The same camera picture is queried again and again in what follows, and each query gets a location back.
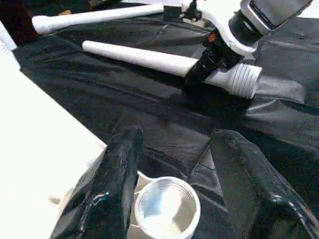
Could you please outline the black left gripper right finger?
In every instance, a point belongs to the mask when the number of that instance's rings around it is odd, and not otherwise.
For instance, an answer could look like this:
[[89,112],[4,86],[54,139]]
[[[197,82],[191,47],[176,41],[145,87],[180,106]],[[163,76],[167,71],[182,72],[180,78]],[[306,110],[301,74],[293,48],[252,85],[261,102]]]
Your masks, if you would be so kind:
[[215,129],[211,155],[238,239],[317,239],[319,222],[258,146]]

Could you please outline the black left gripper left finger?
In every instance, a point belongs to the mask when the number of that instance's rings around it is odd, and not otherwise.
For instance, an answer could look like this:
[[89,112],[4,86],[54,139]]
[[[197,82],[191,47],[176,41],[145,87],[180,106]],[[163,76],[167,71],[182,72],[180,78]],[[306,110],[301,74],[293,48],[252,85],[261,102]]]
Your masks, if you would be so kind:
[[125,127],[114,134],[79,179],[50,237],[125,239],[142,155],[140,127]]

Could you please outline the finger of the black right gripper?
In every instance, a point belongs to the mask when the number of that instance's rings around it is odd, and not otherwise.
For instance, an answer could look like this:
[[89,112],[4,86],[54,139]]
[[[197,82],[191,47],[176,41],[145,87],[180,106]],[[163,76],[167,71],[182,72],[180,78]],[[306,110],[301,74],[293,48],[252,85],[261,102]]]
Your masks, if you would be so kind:
[[211,73],[211,62],[207,59],[199,59],[184,77],[182,89],[189,91],[192,87],[203,82]]

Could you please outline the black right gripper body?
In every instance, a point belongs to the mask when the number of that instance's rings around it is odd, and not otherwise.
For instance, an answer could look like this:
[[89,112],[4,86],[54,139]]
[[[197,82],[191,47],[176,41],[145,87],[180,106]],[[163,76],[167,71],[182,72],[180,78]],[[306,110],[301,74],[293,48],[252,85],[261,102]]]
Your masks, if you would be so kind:
[[216,70],[227,71],[240,63],[244,57],[234,52],[223,41],[218,30],[213,30],[204,41],[205,50],[200,58],[200,72],[209,75]]

